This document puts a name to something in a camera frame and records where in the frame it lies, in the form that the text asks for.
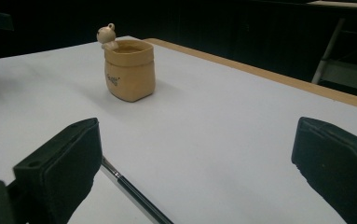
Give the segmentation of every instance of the black pen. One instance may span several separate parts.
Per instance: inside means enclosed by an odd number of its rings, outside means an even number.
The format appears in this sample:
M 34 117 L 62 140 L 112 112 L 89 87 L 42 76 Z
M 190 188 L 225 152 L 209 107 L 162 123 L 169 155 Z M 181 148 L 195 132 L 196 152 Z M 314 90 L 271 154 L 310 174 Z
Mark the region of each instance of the black pen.
M 169 224 L 171 222 L 160 210 L 158 210 L 132 183 L 125 178 L 109 161 L 103 157 L 103 167 L 111 173 L 120 184 L 158 223 Z

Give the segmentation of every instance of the pencil holder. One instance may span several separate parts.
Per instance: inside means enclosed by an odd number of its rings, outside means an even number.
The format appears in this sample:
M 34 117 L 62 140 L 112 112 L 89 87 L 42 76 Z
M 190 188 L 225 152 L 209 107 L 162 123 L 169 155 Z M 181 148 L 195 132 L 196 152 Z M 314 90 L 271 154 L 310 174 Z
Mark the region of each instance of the pencil holder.
M 155 90 L 154 48 L 142 40 L 115 40 L 115 25 L 97 32 L 105 58 L 105 81 L 117 98 L 135 102 Z

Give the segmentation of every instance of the dark background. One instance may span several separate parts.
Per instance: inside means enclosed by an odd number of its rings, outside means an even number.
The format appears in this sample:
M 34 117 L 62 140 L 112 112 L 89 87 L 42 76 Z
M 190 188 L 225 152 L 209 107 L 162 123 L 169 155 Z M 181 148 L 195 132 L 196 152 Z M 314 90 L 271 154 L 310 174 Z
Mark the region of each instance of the dark background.
M 0 58 L 94 42 L 112 22 L 117 36 L 159 38 L 310 82 L 339 18 L 345 32 L 332 58 L 357 63 L 357 9 L 307 2 L 0 0 L 15 28 L 0 30 Z

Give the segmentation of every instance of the small bear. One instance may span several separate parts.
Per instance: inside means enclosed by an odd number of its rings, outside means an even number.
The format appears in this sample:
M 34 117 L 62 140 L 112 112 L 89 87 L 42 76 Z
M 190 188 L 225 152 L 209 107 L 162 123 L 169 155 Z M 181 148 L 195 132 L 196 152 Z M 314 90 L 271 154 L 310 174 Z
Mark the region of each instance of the small bear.
M 115 25 L 113 23 L 100 28 L 97 32 L 97 41 L 102 43 L 102 49 L 114 50 L 119 48 L 115 38 L 117 38 L 117 35 L 115 34 Z

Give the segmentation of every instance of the tan container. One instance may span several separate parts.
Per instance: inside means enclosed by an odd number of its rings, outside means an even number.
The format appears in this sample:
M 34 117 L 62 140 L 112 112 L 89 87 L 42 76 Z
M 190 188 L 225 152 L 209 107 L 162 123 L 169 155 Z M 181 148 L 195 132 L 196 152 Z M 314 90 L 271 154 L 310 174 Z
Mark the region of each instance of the tan container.
M 104 50 L 105 81 L 117 98 L 135 102 L 155 90 L 153 46 L 141 40 L 117 40 L 118 49 Z

